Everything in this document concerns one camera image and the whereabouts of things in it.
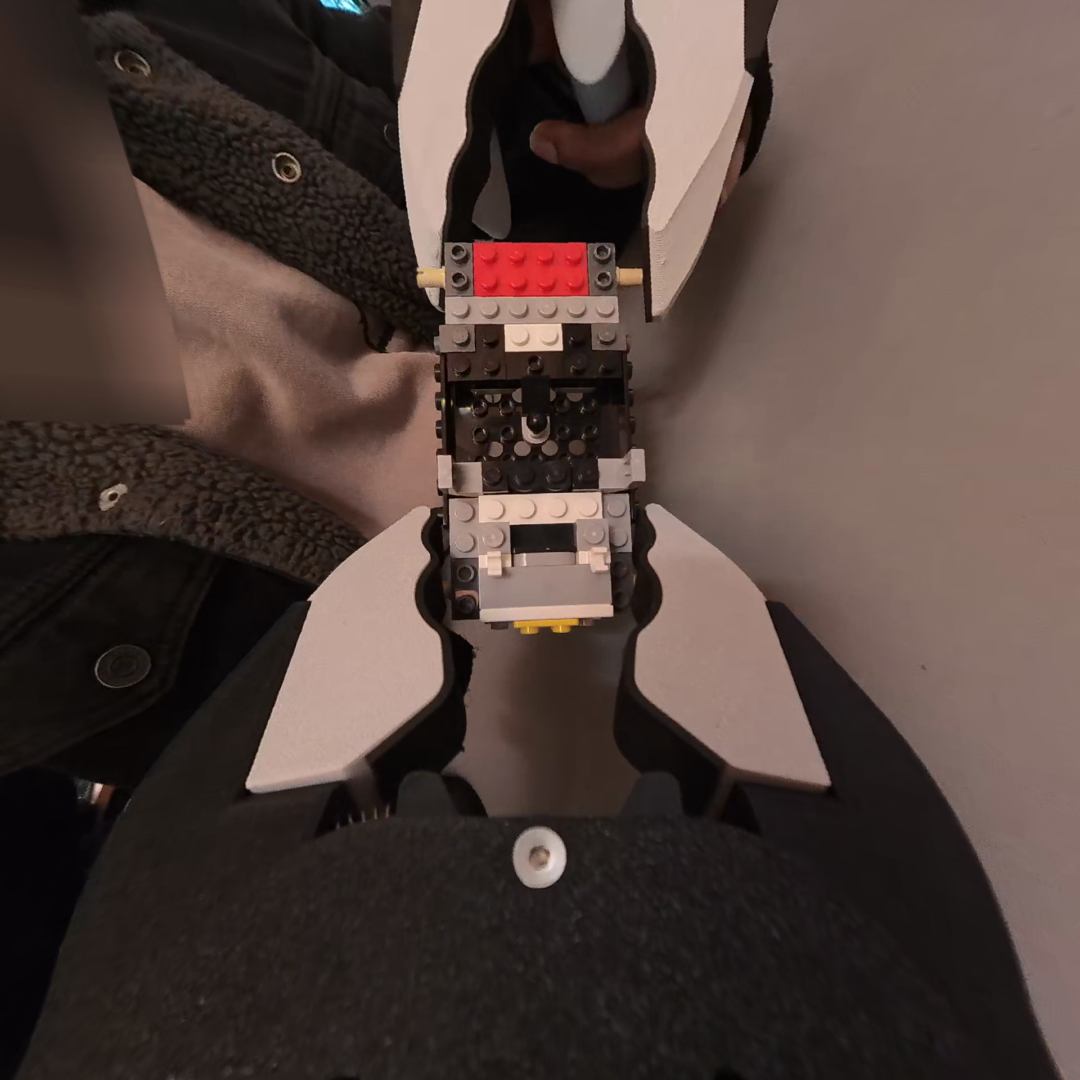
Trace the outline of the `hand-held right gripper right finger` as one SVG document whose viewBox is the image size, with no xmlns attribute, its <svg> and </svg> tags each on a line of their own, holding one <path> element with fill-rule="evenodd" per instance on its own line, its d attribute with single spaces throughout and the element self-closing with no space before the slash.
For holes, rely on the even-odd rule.
<svg viewBox="0 0 1080 1080">
<path fill-rule="evenodd" d="M 831 775 L 762 591 L 656 503 L 637 519 L 634 627 L 615 700 L 615 743 L 681 795 L 735 782 L 820 793 Z"/>
</svg>

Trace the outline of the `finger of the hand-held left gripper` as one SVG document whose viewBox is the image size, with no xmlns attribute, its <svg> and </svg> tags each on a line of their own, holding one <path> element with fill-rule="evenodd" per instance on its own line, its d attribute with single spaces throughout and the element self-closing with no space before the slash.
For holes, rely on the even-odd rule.
<svg viewBox="0 0 1080 1080">
<path fill-rule="evenodd" d="M 513 6 L 397 3 L 399 156 L 419 280 L 442 267 L 447 239 L 510 232 L 498 92 L 480 83 Z"/>
<path fill-rule="evenodd" d="M 648 318 L 666 318 L 696 269 L 735 154 L 753 78 L 743 1 L 633 1 L 650 62 L 645 135 Z"/>
</svg>

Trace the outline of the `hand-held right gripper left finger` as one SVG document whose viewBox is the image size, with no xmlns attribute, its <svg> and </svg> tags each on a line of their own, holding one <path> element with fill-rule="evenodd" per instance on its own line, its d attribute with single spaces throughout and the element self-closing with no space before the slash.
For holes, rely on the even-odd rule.
<svg viewBox="0 0 1080 1080">
<path fill-rule="evenodd" d="M 348 556 L 308 600 L 249 767 L 254 794 L 330 782 L 390 794 L 464 747 L 444 626 L 442 523 L 417 507 Z"/>
</svg>

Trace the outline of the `toy brick car model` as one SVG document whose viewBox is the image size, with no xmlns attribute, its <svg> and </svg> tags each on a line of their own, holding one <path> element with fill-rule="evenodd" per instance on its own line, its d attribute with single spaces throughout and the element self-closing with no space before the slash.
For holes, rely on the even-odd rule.
<svg viewBox="0 0 1080 1080">
<path fill-rule="evenodd" d="M 438 269 L 438 494 L 449 615 L 564 635 L 627 609 L 636 445 L 615 245 L 448 241 Z"/>
</svg>

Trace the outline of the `person's left hand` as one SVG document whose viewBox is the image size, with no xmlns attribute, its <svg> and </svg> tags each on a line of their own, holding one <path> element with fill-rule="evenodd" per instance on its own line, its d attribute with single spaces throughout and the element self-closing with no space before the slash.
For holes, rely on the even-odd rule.
<svg viewBox="0 0 1080 1080">
<path fill-rule="evenodd" d="M 548 164 L 572 170 L 596 187 L 627 189 L 646 174 L 645 122 L 642 107 L 600 123 L 546 120 L 534 127 L 529 147 Z"/>
</svg>

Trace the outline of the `black fleece-lined jacket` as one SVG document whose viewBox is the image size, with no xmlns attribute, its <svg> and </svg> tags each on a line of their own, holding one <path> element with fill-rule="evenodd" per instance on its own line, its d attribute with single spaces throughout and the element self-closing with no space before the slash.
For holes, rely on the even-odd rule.
<svg viewBox="0 0 1080 1080">
<path fill-rule="evenodd" d="M 76 10 L 134 181 L 354 303 L 373 352 L 395 338 L 429 351 L 388 14 Z M 280 616 L 376 535 L 188 420 L 2 421 L 3 788 L 136 785 Z"/>
</svg>

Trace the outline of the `pale pink garment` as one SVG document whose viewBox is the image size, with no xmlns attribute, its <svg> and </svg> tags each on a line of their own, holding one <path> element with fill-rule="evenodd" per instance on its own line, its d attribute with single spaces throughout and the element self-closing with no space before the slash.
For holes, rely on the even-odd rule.
<svg viewBox="0 0 1080 1080">
<path fill-rule="evenodd" d="M 431 352 L 372 351 L 351 301 L 135 181 L 168 298 L 184 432 L 367 536 L 438 499 Z"/>
</svg>

